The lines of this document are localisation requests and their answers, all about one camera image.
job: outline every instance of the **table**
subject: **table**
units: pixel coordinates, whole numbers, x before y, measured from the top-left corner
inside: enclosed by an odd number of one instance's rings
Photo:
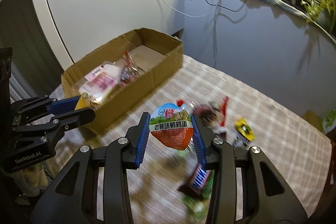
[[[97,148],[124,136],[138,124],[141,114],[152,113],[167,102],[184,98],[195,103],[221,102],[227,95],[227,126],[246,118],[259,146],[292,188],[310,216],[320,199],[328,174],[331,144],[316,128],[271,98],[223,72],[184,55],[183,67],[160,87],[143,98],[133,109],[113,123],[109,131],[98,136],[85,128],[65,133],[56,146],[56,156],[48,167],[56,174],[83,144]],[[63,99],[59,86],[51,98]],[[144,161],[138,170],[127,170],[128,188],[134,223],[187,223],[187,210],[177,188],[196,165],[196,158],[177,162],[173,151],[152,135],[148,138]],[[102,193],[102,174],[98,191]],[[242,183],[237,173],[237,219],[242,217]],[[102,219],[102,195],[98,196],[98,218]]]

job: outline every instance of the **cardboard box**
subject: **cardboard box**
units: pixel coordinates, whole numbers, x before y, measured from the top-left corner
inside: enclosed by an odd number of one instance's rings
[[[86,125],[96,134],[105,133],[118,117],[182,66],[181,41],[146,28],[133,30],[102,45],[68,68],[61,76],[65,97],[78,95],[76,82],[103,61],[118,61],[125,51],[135,53],[139,67],[142,66],[145,73],[135,82],[113,92],[96,110],[96,118]]]

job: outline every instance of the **quail egg snack packet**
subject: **quail egg snack packet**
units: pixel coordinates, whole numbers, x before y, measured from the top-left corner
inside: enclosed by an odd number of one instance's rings
[[[158,107],[149,121],[151,134],[167,147],[185,150],[193,135],[188,107],[167,103]]]

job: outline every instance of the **red logo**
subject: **red logo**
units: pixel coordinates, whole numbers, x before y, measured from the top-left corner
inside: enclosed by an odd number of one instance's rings
[[[174,110],[172,108],[168,108],[166,110],[165,116],[170,119],[174,115]]]

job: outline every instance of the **metal screw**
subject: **metal screw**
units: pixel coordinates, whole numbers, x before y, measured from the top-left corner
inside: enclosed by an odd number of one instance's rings
[[[120,144],[125,144],[127,142],[128,142],[127,138],[124,138],[124,137],[122,137],[118,140],[118,143],[120,143]]]
[[[90,150],[90,147],[88,145],[83,145],[79,150],[83,153],[86,153],[87,151]]]
[[[258,154],[261,151],[261,149],[258,146],[253,146],[253,147],[251,147],[251,151],[253,153]]]
[[[221,138],[214,138],[213,142],[214,142],[215,144],[222,144],[224,141],[223,141],[223,139],[221,139]]]

